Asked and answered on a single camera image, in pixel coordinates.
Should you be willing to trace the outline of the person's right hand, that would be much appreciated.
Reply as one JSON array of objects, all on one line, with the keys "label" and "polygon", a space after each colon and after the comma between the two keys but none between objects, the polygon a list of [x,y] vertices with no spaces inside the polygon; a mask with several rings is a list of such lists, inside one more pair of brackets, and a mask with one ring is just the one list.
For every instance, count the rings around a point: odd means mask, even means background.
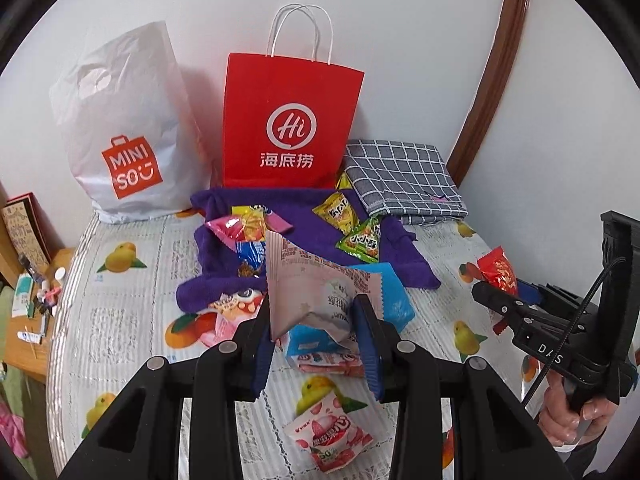
[{"label": "person's right hand", "polygon": [[597,440],[605,432],[618,406],[604,396],[597,396],[585,403],[578,413],[573,412],[568,404],[563,377],[552,370],[547,379],[548,388],[538,414],[538,427],[548,441],[553,446],[574,443],[581,422],[589,422],[589,426],[579,443],[587,444]]}]

